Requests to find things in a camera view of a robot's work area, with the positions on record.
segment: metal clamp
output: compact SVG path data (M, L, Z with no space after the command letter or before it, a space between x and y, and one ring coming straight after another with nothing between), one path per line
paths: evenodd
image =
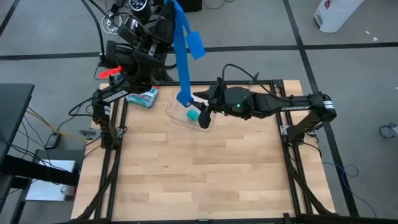
M286 136L286 135L287 135L287 128L288 128L288 127L290 127L290 125L282 125L282 126L279 126L280 134L283 135L283 136ZM314 130L314 131L309 131L309 132L307 132L307 134L308 134L308 135L311 135L311 136L316 136L316 135L317 135L317 131L316 131L316 130Z
M100 129L94 129L94 128L90 128L89 130L85 131L85 130L80 130L79 131L80 134L84 135L84 137L86 137L86 140L94 140L98 137L101 136L101 130ZM123 128L118 128L116 130L118 137L120 135L123 134Z

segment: black power adapter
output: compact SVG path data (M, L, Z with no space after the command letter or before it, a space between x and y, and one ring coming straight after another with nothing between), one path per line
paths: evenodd
M45 150L50 150L50 149L55 149L58 146L58 143L60 142L61 135L57 133L52 133L45 143L44 149Z

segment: gray floor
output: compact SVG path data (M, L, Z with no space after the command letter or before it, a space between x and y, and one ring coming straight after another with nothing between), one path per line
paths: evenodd
M103 0L96 0L105 7ZM210 1L209 6L219 2ZM395 21L398 2L367 0L335 34L317 30L312 19L320 0L290 0L295 20L306 45L398 42ZM0 22L13 0L0 1ZM188 13L193 30L200 31L205 47L245 45L295 45L289 20L280 0L236 0L221 9ZM106 36L106 39L117 37ZM21 0L4 33L0 36L0 55L60 54L98 52L99 40L94 23L79 0ZM338 117L332 122L336 141L345 164L358 166L361 173L349 182L353 191L375 209L380 218L398 218L396 199L396 145L398 139L383 139L378 128L397 122L398 48L308 50L311 66L321 91L335 103ZM168 64L174 61L169 55ZM0 61L0 82L33 83L30 103L50 124L57 126L68 118L67 111L89 97L100 81L92 79L97 58ZM212 52L201 60L190 59L192 80L214 80L222 66L235 63L249 72L260 71L261 79L298 79L305 93L310 85L298 51ZM175 70L169 71L177 79ZM231 69L226 78L245 80ZM31 116L27 119L43 140L50 131ZM88 118L76 118L62 131L78 134L90 125ZM29 135L37 139L33 131ZM17 135L15 144L24 147L26 140ZM320 133L319 146L323 161L331 162L325 134ZM81 149L82 143L62 139L62 149ZM38 145L30 142L33 151ZM325 166L328 183L338 213L347 215L345 201L334 167ZM19 193L10 195L0 214L8 223ZM361 216L371 217L370 209L360 200L356 204ZM67 221L71 202L30 202L21 223L55 223Z

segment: wheel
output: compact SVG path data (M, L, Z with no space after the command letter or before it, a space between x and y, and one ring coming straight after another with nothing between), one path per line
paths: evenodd
M395 137L391 131L391 127L388 125L383 125L379 128L379 132L381 134L381 136L385 137L385 138L393 138Z

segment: black device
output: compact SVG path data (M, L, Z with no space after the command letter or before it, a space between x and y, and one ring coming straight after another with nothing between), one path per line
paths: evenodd
M58 143L60 142L61 135L57 133L52 133L50 134L49 138L47 139L47 142L45 143L44 149L45 150L50 150L50 149L55 149L58 146Z
M121 37L130 44L108 41L100 66L119 68L122 79L109 79L110 86L94 92L93 121L101 126L102 147L117 147L116 130L109 128L110 104L130 93L141 94L152 88L157 69L164 67L169 47L173 42L174 3L157 6L142 28L142 21L128 17Z
M149 0L127 0L129 2L132 13L142 23L146 24L147 20L152 15Z
M207 91L193 94L208 101L208 105L192 102L201 111L198 122L205 129L209 127L211 112L247 120L252 117L266 118L281 111L310 110L299 124L286 130L288 142L300 144L305 133L313 131L322 122L330 122L336 118L331 98L322 92L307 96L279 97L269 93L256 93L239 86L228 88L223 79L218 78L217 84L210 86Z

